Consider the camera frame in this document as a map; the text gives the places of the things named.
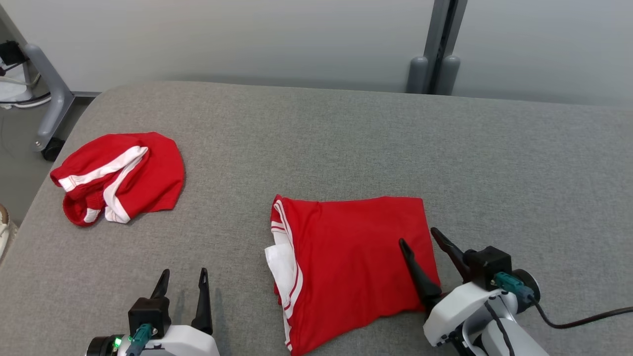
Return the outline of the grey wheeled stand leg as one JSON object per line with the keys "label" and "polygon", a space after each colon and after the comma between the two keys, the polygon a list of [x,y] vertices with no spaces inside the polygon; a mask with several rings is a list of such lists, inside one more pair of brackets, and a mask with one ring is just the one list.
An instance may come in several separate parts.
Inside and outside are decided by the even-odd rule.
{"label": "grey wheeled stand leg", "polygon": [[75,96],[71,93],[65,81],[61,75],[54,68],[49,61],[45,52],[41,50],[36,44],[27,42],[25,37],[17,29],[13,20],[9,18],[7,11],[0,5],[0,20],[4,22],[7,29],[18,39],[20,46],[25,50],[27,58],[39,74],[42,75],[42,79],[49,88],[49,106],[41,119],[38,131],[31,144],[32,150],[35,152],[42,152],[49,146],[50,140],[54,138],[57,129],[60,128],[61,123],[65,119],[66,114],[70,110]]}

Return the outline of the grey partition post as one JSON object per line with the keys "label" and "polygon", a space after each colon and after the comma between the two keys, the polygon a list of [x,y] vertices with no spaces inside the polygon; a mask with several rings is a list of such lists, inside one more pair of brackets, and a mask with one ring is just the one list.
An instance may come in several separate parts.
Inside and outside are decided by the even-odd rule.
{"label": "grey partition post", "polygon": [[429,61],[425,94],[436,94],[442,60],[453,54],[468,0],[434,0],[424,56]]}

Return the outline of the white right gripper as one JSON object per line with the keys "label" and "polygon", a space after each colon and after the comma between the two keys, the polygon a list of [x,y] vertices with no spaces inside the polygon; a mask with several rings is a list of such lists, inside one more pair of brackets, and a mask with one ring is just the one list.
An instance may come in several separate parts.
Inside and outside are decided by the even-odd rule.
{"label": "white right gripper", "polygon": [[443,292],[424,272],[415,259],[413,250],[402,238],[399,246],[412,279],[418,298],[426,312],[430,312],[423,331],[431,345],[439,346],[448,342],[453,334],[465,347],[472,347],[475,339],[483,333],[492,315],[485,307],[488,302],[499,318],[515,321],[518,301],[513,293],[495,289],[486,291],[470,282],[470,268],[464,262],[464,253],[438,228],[430,228],[439,248],[450,258],[463,282],[443,299]]}

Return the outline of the black caster wheel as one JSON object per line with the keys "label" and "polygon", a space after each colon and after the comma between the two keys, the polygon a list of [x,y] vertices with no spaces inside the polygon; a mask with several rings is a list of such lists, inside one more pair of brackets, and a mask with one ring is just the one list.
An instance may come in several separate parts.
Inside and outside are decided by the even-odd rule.
{"label": "black caster wheel", "polygon": [[43,159],[48,162],[54,162],[64,145],[65,140],[59,139],[58,137],[50,138],[50,141],[46,145],[45,149],[41,151]]}

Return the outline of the red white Bulls shorts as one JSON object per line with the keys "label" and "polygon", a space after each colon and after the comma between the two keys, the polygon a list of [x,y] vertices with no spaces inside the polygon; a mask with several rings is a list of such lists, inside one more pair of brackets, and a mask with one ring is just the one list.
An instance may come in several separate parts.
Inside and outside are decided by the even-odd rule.
{"label": "red white Bulls shorts", "polygon": [[157,132],[107,134],[72,153],[50,179],[65,191],[66,218],[90,226],[104,217],[129,223],[140,214],[172,210],[185,182],[174,140]]}

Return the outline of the red white Bulls shirt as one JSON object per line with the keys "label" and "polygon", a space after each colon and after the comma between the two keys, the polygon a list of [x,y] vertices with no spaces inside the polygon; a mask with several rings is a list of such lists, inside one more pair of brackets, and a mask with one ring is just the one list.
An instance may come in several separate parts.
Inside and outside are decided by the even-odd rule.
{"label": "red white Bulls shirt", "polygon": [[439,284],[423,200],[293,200],[271,208],[275,243],[265,249],[283,309],[285,345],[304,356],[381,317],[423,311],[399,241]]}

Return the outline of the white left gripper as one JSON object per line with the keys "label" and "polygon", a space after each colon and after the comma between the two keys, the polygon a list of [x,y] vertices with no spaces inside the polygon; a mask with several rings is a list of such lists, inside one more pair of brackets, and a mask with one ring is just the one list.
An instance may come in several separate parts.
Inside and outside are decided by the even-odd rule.
{"label": "white left gripper", "polygon": [[[169,279],[170,269],[165,269],[152,291],[151,299],[166,296]],[[220,356],[212,336],[212,307],[206,268],[201,269],[197,286],[199,296],[191,326],[171,326],[163,338],[150,339],[142,347],[134,345],[134,338],[125,334],[120,337],[117,356]]]}

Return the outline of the small black box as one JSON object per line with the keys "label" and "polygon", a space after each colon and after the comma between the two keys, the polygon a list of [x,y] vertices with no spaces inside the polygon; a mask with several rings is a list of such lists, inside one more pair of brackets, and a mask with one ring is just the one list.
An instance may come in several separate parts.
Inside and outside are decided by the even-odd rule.
{"label": "small black box", "polygon": [[26,56],[16,41],[0,43],[0,63],[2,65],[20,64],[26,61]]}

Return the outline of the grey cylinder bumper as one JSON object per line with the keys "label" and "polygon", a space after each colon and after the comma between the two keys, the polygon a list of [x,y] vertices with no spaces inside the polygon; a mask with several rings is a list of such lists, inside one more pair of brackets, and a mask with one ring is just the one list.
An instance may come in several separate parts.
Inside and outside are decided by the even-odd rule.
{"label": "grey cylinder bumper", "polygon": [[455,55],[446,56],[440,65],[435,85],[435,94],[452,95],[461,61]]}
{"label": "grey cylinder bumper", "polygon": [[414,57],[409,64],[407,77],[407,94],[425,94],[425,83],[429,61],[425,56]]}

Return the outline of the white sneaker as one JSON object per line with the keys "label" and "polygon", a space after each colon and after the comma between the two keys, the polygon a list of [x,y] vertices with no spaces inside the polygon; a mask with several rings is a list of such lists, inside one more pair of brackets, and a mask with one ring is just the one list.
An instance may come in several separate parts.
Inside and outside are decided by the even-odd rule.
{"label": "white sneaker", "polygon": [[11,219],[9,211],[0,204],[0,263],[6,255],[7,248],[17,235],[18,227]]}

